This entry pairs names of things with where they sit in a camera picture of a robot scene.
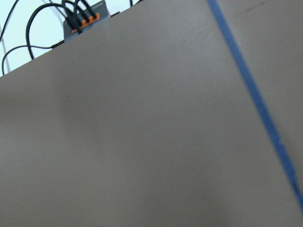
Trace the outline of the lower orange connector board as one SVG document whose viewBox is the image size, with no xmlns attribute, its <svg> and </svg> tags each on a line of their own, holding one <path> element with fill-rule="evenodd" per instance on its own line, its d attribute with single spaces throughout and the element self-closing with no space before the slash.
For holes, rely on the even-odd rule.
<svg viewBox="0 0 303 227">
<path fill-rule="evenodd" d="M 77 19 L 76 22 L 79 25 L 79 29 L 82 32 L 100 24 L 103 21 L 106 21 L 110 18 L 109 11 L 106 6 L 106 2 L 104 0 L 92 5 L 91 11 L 95 13 L 95 17 L 93 17 L 88 9 L 77 10 Z M 63 35 L 64 41 L 67 42 L 72 38 L 76 37 L 79 33 L 76 28 L 70 27 L 71 23 L 65 20 L 63 22 Z"/>
</svg>

